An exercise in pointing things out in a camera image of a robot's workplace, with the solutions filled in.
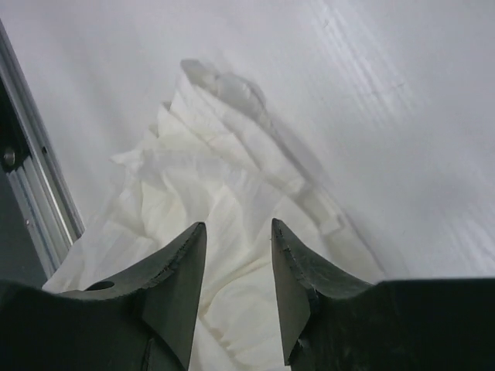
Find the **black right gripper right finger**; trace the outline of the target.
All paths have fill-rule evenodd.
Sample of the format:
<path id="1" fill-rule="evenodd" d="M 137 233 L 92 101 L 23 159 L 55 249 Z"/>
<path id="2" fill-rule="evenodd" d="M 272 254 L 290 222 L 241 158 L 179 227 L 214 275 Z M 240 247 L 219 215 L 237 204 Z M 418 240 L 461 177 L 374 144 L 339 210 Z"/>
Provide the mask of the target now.
<path id="1" fill-rule="evenodd" d="M 492 370 L 494 281 L 370 284 L 271 224 L 285 364 L 293 370 Z"/>

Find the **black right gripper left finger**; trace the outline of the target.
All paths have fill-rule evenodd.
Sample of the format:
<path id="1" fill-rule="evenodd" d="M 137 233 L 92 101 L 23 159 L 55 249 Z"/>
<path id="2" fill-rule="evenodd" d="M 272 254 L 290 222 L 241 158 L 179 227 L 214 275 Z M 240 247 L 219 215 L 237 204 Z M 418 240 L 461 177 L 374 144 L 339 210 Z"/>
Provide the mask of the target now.
<path id="1" fill-rule="evenodd" d="M 1 283 L 3 370 L 186 370 L 206 260 L 194 223 L 167 246 L 85 290 Z"/>

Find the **white pleated skirt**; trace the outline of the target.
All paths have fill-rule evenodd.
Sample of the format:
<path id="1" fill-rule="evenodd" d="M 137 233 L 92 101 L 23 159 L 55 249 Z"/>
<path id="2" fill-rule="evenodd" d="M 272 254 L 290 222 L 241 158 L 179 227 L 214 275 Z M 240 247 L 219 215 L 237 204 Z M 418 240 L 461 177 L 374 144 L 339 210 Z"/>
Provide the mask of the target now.
<path id="1" fill-rule="evenodd" d="M 316 178 L 320 165 L 281 138 L 261 91 L 233 73 L 183 60 L 171 101 L 131 151 L 125 178 L 44 289 L 88 288 L 207 227 L 190 369 L 281 370 L 271 222 L 371 283 L 383 268 Z"/>

